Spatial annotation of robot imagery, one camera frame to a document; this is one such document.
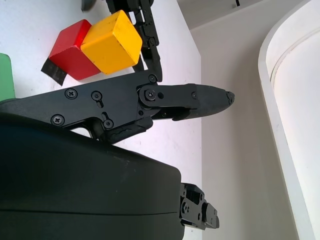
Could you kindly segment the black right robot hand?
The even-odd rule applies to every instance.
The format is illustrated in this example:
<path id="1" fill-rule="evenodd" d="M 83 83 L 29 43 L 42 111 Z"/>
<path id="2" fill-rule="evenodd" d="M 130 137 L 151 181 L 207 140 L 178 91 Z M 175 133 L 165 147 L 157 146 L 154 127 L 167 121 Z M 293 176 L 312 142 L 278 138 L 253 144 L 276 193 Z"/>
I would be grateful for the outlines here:
<path id="1" fill-rule="evenodd" d="M 171 165 L 116 146 L 152 127 L 217 114 L 235 95 L 158 85 L 149 70 L 0 103 L 3 240 L 181 240 L 220 226 Z"/>

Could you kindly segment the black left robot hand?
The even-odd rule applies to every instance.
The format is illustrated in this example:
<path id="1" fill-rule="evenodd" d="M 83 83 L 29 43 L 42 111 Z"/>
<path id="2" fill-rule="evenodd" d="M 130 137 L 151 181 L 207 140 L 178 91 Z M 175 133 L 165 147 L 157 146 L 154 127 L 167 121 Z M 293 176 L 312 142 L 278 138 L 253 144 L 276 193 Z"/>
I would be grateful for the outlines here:
<path id="1" fill-rule="evenodd" d="M 134 28 L 142 39 L 141 55 L 138 63 L 132 68 L 137 72 L 144 71 L 144 64 L 155 75 L 156 81 L 163 80 L 161 58 L 158 53 L 157 46 L 159 45 L 159 38 L 156 30 L 155 21 L 151 6 L 152 0 L 107 0 L 108 9 L 111 14 L 120 10 L 129 16 L 132 12 L 135 17 Z"/>

